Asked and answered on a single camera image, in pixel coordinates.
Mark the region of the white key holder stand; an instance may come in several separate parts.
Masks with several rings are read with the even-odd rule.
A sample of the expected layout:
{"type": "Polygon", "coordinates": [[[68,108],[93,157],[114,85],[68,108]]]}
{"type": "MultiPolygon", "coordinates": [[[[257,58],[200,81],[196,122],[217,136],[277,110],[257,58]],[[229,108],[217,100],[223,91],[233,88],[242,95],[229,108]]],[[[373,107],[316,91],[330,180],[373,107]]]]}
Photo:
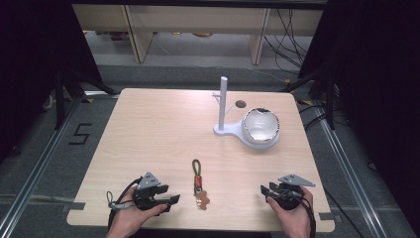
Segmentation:
{"type": "Polygon", "coordinates": [[[227,88],[228,88],[228,78],[226,76],[220,77],[220,90],[218,94],[213,94],[213,97],[219,104],[219,112],[218,112],[218,122],[213,127],[213,132],[219,136],[234,136],[239,139],[243,144],[246,146],[256,149],[256,150],[268,150],[272,148],[279,140],[280,136],[280,125],[279,125],[279,135],[275,138],[273,142],[270,142],[265,145],[258,145],[250,143],[246,140],[245,136],[242,132],[242,120],[244,116],[251,110],[249,110],[238,122],[233,124],[228,124],[225,122],[225,117],[229,112],[226,109],[226,102],[227,102],[227,88]]]}

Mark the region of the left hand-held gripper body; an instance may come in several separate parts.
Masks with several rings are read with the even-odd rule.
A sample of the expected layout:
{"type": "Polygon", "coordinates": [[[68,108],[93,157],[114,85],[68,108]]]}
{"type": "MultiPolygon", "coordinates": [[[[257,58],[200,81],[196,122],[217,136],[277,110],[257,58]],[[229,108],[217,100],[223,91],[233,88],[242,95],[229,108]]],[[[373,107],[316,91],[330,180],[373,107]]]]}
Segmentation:
{"type": "Polygon", "coordinates": [[[139,209],[148,210],[160,204],[155,199],[155,195],[160,193],[160,181],[151,172],[147,172],[135,188],[133,201],[139,209]]]}

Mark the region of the aluminium floor rail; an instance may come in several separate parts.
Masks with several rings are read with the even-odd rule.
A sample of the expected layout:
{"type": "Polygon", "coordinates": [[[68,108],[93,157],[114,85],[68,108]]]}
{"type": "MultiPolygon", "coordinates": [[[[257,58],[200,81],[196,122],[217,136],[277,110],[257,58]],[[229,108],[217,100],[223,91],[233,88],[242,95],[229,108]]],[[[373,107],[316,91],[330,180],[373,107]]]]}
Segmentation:
{"type": "Polygon", "coordinates": [[[59,145],[62,135],[65,133],[69,120],[74,114],[75,110],[81,104],[81,99],[72,99],[64,113],[64,119],[61,124],[53,130],[53,133],[39,156],[37,163],[31,170],[28,178],[20,191],[15,196],[11,206],[7,210],[5,216],[0,220],[0,238],[9,238],[13,233],[19,219],[21,218],[31,195],[39,184],[46,168],[48,167],[53,154],[59,145]]]}
{"type": "Polygon", "coordinates": [[[318,116],[323,116],[320,124],[323,131],[332,147],[336,159],[341,167],[342,172],[346,178],[350,190],[356,200],[356,203],[365,219],[367,227],[373,238],[388,238],[388,234],[379,218],[378,213],[374,209],[368,195],[362,185],[361,180],[356,174],[355,169],[342,146],[336,132],[330,127],[327,122],[327,112],[323,109],[322,105],[318,102],[314,103],[317,106],[316,113],[318,116]]]}

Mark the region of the light wooden shelf unit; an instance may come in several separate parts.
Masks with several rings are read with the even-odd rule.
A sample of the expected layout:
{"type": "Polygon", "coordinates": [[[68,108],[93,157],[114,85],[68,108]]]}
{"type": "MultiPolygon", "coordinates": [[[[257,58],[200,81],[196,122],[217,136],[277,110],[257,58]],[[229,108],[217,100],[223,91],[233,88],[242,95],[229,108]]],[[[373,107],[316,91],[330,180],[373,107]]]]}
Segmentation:
{"type": "Polygon", "coordinates": [[[145,60],[154,32],[179,32],[246,35],[251,61],[258,64],[264,36],[310,37],[322,16],[320,10],[268,8],[74,4],[72,9],[84,30],[128,33],[137,62],[145,60]]]}

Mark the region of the shiny white bowl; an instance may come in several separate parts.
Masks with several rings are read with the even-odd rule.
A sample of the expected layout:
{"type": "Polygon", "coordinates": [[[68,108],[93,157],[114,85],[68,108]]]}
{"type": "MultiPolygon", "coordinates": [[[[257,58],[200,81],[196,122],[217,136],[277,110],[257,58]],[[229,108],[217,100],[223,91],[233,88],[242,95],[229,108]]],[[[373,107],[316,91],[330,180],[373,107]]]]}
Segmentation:
{"type": "Polygon", "coordinates": [[[279,135],[279,120],[268,109],[254,108],[244,116],[242,132],[250,143],[265,145],[279,135]]]}

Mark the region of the person's right hand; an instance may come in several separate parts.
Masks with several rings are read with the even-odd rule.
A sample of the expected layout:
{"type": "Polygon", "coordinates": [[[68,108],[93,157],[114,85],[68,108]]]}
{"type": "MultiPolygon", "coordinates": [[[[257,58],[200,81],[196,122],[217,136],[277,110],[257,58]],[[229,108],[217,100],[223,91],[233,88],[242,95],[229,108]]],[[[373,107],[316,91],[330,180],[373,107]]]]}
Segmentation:
{"type": "Polygon", "coordinates": [[[311,219],[307,208],[313,206],[313,195],[306,187],[302,187],[302,191],[304,204],[292,210],[284,210],[273,198],[267,199],[288,238],[310,238],[311,235],[311,219]]]}

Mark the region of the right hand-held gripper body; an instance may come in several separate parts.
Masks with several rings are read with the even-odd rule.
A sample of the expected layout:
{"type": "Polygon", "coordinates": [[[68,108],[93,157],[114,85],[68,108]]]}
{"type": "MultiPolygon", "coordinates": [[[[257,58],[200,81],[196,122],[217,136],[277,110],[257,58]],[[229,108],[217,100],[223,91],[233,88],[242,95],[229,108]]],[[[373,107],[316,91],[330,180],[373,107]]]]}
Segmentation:
{"type": "Polygon", "coordinates": [[[303,199],[303,186],[314,186],[315,183],[295,174],[278,179],[278,183],[268,184],[268,196],[273,198],[284,210],[296,208],[303,199]]]}

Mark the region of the black curtain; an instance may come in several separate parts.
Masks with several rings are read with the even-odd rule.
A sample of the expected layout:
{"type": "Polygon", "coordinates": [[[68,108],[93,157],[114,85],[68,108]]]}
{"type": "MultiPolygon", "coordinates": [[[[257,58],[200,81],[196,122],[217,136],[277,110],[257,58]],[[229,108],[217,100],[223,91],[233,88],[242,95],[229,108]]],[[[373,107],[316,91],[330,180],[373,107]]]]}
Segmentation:
{"type": "Polygon", "coordinates": [[[0,0],[0,163],[55,87],[102,78],[70,3],[0,0]]]}
{"type": "Polygon", "coordinates": [[[420,0],[327,0],[300,74],[335,43],[348,118],[420,236],[420,0]]]}

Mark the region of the person's left hand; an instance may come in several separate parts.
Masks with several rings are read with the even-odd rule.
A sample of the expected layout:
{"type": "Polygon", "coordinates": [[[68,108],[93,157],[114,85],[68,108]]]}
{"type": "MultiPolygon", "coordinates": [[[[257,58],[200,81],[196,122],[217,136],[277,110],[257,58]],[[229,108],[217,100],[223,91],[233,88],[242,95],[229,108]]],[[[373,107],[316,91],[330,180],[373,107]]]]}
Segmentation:
{"type": "Polygon", "coordinates": [[[150,218],[158,216],[167,209],[166,204],[141,210],[136,205],[118,210],[105,238],[130,238],[150,218]]]}

